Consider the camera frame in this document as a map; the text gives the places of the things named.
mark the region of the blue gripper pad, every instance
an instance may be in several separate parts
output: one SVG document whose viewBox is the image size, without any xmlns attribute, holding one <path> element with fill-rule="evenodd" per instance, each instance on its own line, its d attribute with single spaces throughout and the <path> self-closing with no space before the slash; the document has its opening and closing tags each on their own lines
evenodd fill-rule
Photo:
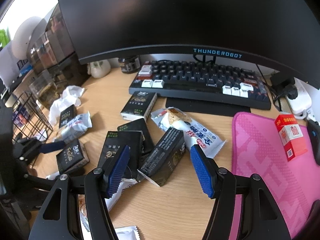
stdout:
<svg viewBox="0 0 320 240">
<path fill-rule="evenodd" d="M 207 158 L 204 153 L 200 154 L 197 148 L 193 145 L 190 148 L 190 157 L 193 164 L 193 167 L 196 170 L 198 180 L 202 187 L 202 191 L 208 195 L 209 198 L 212 198 L 214 195 L 214 189 L 212 187 L 212 178 L 206 166 Z"/>
<path fill-rule="evenodd" d="M 127 167 L 127 164 L 129 162 L 129 157 L 130 157 L 129 146 L 125 146 L 123 151 L 120 154 L 121 156 L 119 157 L 118 161 L 116 162 L 109 176 L 109 181 L 108 181 L 109 187 L 107 191 L 109 197 L 112 197 L 112 195 L 116 193 L 119 188 L 119 184 L 124 174 L 124 170 Z"/>
</svg>

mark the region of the qr code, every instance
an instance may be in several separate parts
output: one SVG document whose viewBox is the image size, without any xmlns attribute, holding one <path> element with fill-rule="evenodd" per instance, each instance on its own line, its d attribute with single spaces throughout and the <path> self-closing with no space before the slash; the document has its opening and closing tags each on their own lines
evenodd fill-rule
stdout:
<svg viewBox="0 0 320 240">
<path fill-rule="evenodd" d="M 292 149 L 290 149 L 289 151 L 287 151 L 287 156 L 288 156 L 288 158 L 290 158 L 292 155 L 293 155 Z"/>
</svg>

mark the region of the jar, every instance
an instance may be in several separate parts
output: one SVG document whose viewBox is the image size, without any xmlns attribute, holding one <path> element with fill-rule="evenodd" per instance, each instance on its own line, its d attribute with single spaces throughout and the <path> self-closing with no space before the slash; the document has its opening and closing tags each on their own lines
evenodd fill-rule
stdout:
<svg viewBox="0 0 320 240">
<path fill-rule="evenodd" d="M 140 68 L 140 56 L 131 56 L 118 59 L 122 73 L 131 74 L 137 72 Z"/>
</svg>

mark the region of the crumpled tissue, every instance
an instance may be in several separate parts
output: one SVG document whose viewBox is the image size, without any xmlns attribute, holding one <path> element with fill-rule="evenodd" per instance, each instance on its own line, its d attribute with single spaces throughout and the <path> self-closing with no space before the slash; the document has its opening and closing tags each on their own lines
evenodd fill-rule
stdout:
<svg viewBox="0 0 320 240">
<path fill-rule="evenodd" d="M 57 124 L 57 118 L 63 110 L 67 109 L 69 106 L 81 105 L 79 97 L 84 93 L 84 88 L 77 86 L 68 86 L 63 92 L 62 96 L 55 100 L 50 107 L 49 112 L 49 123 L 54 126 Z"/>
</svg>

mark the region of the red box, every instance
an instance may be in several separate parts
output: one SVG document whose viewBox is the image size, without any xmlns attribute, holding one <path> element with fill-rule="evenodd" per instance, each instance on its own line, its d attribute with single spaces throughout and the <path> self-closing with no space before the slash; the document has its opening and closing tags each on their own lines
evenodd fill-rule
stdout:
<svg viewBox="0 0 320 240">
<path fill-rule="evenodd" d="M 307 152 L 306 141 L 293 114 L 280 114 L 275 124 L 288 161 Z"/>
</svg>

